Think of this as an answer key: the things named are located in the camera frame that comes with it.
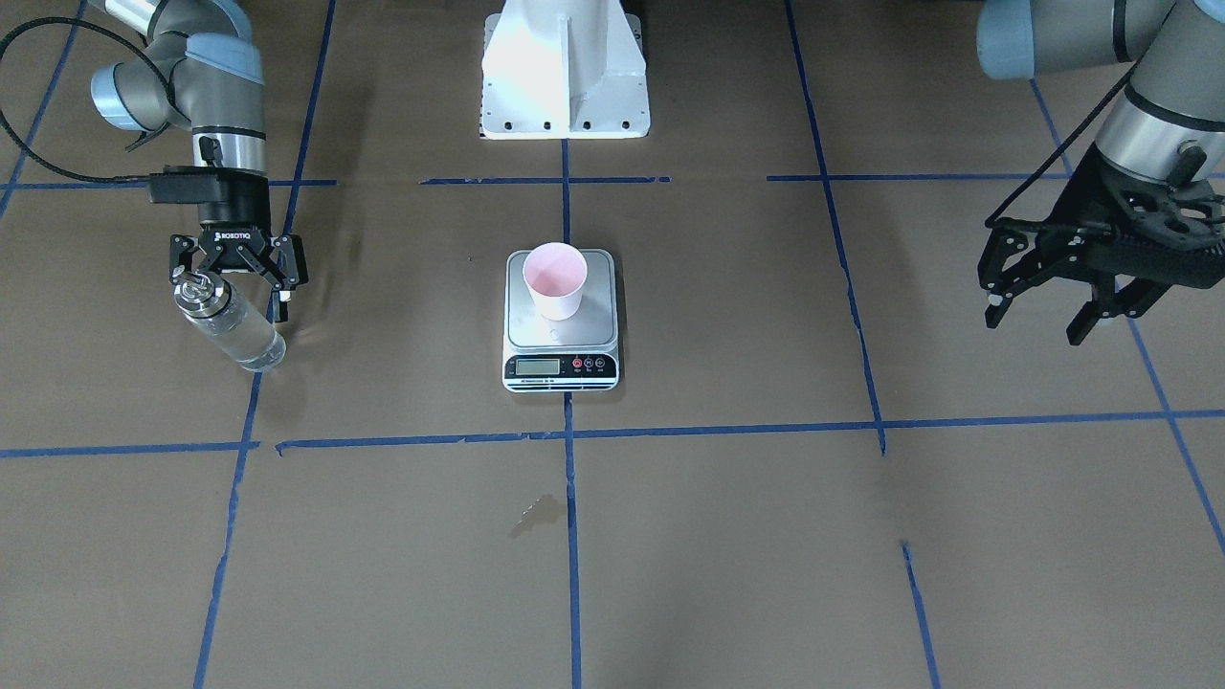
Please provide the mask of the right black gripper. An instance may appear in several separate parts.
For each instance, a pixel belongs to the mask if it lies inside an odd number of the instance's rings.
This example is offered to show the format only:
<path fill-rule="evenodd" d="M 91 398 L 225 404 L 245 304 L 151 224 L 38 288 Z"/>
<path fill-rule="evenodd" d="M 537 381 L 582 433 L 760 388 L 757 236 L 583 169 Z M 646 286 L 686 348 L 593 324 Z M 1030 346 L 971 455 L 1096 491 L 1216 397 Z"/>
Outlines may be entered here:
<path fill-rule="evenodd" d="M 301 235 L 271 235 L 268 180 L 247 170 L 219 167 L 167 167 L 149 174 L 153 204 L 189 205 L 198 210 L 197 238 L 172 235 L 169 282 L 189 275 L 258 272 L 273 287 L 276 305 L 288 305 L 309 282 Z"/>

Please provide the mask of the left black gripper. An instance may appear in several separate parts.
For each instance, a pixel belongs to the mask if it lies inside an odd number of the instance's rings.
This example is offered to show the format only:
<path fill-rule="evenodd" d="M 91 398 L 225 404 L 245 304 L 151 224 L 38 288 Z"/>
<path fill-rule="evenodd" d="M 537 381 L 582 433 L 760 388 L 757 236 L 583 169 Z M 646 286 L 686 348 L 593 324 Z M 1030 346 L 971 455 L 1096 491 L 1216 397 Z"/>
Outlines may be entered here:
<path fill-rule="evenodd" d="M 1091 287 L 1090 300 L 1066 329 L 1074 346 L 1105 319 L 1143 318 L 1169 284 L 1216 286 L 1223 280 L 1223 201 L 1212 183 L 1194 178 L 1205 162 L 1199 143 L 1181 143 L 1167 179 L 1150 181 L 1129 175 L 1090 145 L 1060 194 L 1058 223 L 1007 217 L 990 223 L 978 262 L 979 284 L 989 292 L 986 327 L 1000 326 L 1016 297 L 1054 278 Z M 1118 288 L 1098 271 L 1134 280 Z"/>

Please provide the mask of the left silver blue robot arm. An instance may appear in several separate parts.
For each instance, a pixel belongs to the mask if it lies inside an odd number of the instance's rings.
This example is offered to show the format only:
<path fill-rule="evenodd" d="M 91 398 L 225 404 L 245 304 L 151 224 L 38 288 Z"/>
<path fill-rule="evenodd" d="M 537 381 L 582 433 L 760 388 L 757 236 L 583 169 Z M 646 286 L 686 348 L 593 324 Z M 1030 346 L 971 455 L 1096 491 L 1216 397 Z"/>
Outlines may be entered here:
<path fill-rule="evenodd" d="M 978 262 L 989 327 L 1046 280 L 1091 289 L 1069 345 L 1102 319 L 1142 318 L 1175 286 L 1223 280 L 1220 1 L 986 1 L 976 48 L 989 78 L 1127 66 L 1090 110 L 1102 126 L 1047 217 L 989 215 Z"/>

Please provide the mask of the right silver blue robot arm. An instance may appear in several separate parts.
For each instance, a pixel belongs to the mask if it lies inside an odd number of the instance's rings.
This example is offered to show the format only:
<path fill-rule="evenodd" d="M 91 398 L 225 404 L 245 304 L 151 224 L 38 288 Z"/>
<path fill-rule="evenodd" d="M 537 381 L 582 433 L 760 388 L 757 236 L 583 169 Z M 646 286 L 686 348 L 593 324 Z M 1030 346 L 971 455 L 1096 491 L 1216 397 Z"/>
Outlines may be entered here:
<path fill-rule="evenodd" d="M 265 78 L 250 18 L 234 1 L 100 1 L 145 39 L 127 63 L 91 78 L 96 109 L 148 143 L 168 129 L 191 135 L 191 166 L 149 175 L 149 201 L 194 205 L 198 239 L 179 238 L 173 275 L 202 254 L 206 272 L 254 272 L 285 309 L 309 280 L 296 235 L 271 233 Z"/>

